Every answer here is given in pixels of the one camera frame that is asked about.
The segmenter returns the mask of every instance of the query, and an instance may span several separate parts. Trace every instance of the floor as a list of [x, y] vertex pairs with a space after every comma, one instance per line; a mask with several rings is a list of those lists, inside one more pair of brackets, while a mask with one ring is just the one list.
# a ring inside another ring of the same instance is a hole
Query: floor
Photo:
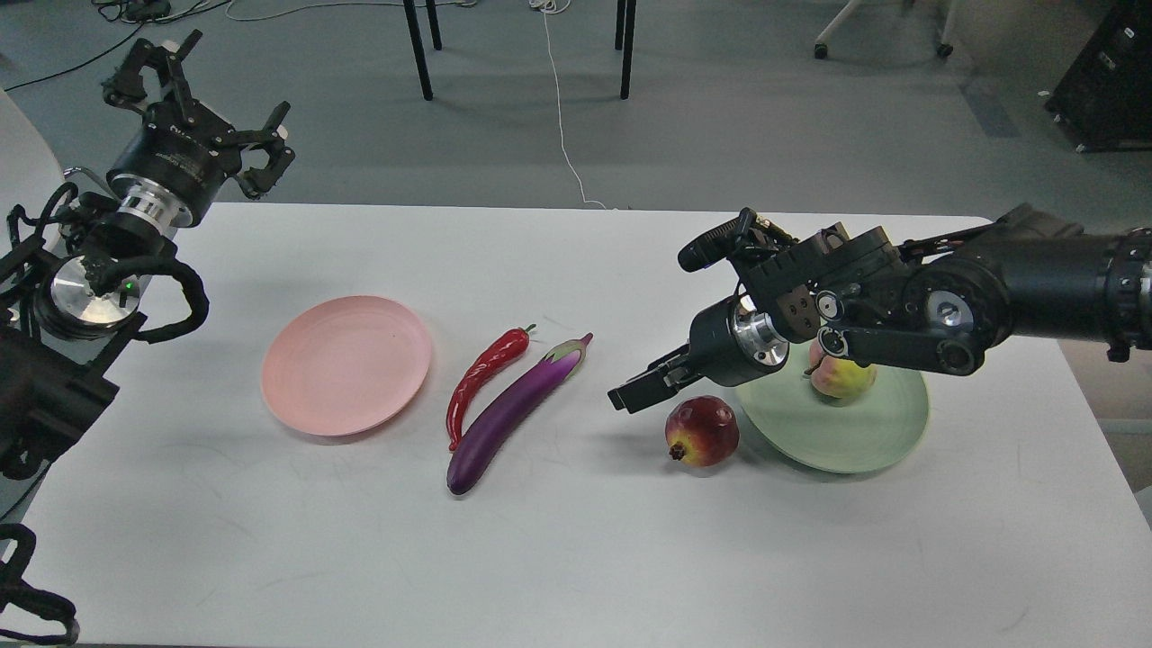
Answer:
[[[945, 0], [869, 2], [824, 61], [812, 42], [835, 1], [639, 2], [627, 101], [615, 5], [573, 0], [547, 18], [523, 1], [440, 7], [433, 101], [397, 6], [255, 22], [221, 8], [141, 36], [202, 30], [184, 62], [191, 90], [242, 128], [293, 104], [298, 159], [274, 202], [984, 217], [1030, 202], [1096, 233], [1152, 224], [1152, 152], [1077, 155], [1043, 110], [1107, 0], [969, 0], [947, 60], [935, 56]], [[420, 22], [427, 42], [423, 10]], [[131, 29], [88, 2], [0, 0], [0, 83], [70, 67]], [[135, 131], [137, 118], [105, 106], [98, 85], [126, 50], [10, 93], [66, 165], [105, 169]], [[243, 198], [229, 184], [219, 199]], [[1146, 489], [1152, 364], [1134, 361], [1117, 380], [1100, 345], [1064, 351], [1130, 485]], [[1128, 409], [1109, 410], [1117, 398]]]

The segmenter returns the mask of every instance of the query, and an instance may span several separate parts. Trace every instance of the pink plate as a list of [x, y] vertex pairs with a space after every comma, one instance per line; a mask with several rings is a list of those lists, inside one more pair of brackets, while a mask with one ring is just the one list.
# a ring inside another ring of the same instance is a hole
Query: pink plate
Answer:
[[304, 311], [272, 340], [260, 391], [290, 428], [354, 435], [400, 412], [431, 363], [432, 338], [411, 310], [384, 297], [340, 297]]

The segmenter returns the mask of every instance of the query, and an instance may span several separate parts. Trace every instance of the fake vegetable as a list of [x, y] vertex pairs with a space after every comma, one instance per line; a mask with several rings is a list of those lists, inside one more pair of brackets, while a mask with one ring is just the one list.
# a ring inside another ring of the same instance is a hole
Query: fake vegetable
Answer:
[[476, 485], [516, 425], [584, 362], [590, 341], [592, 333], [556, 345], [476, 417], [448, 462], [448, 490]]
[[668, 455], [704, 468], [732, 457], [740, 445], [736, 414], [723, 400], [700, 395], [681, 402], [664, 427]]
[[461, 430], [464, 425], [464, 410], [472, 402], [476, 392], [511, 361], [524, 355], [524, 352], [528, 351], [528, 332], [533, 326], [536, 324], [529, 324], [526, 329], [511, 329], [500, 336], [464, 372], [456, 390], [452, 392], [452, 400], [448, 401], [448, 414], [445, 417], [445, 427], [448, 428], [448, 452], [456, 450], [456, 446], [460, 445]]
[[824, 395], [856, 398], [876, 384], [876, 364], [861, 367], [851, 360], [833, 357], [817, 342], [809, 347], [808, 363], [809, 369], [804, 375], [812, 380], [812, 387]]

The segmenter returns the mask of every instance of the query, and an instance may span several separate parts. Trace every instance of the plastic fruit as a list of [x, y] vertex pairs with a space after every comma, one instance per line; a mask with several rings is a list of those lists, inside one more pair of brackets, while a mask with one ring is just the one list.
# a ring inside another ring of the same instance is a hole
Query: plastic fruit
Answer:
[[876, 366], [861, 367], [851, 360], [833, 357], [812, 342], [805, 371], [816, 391], [832, 398], [856, 398], [876, 384]]
[[664, 436], [669, 457], [697, 468], [723, 461], [740, 445], [736, 414], [714, 395], [690, 398], [677, 405], [668, 415]]

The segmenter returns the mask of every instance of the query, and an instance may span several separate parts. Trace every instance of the peach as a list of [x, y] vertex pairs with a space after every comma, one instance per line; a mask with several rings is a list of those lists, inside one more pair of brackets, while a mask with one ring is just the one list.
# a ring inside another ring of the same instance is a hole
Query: peach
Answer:
[[808, 349], [809, 369], [804, 374], [816, 391], [832, 398], [856, 398], [876, 384], [876, 366], [861, 367], [851, 360], [833, 357], [813, 341]]

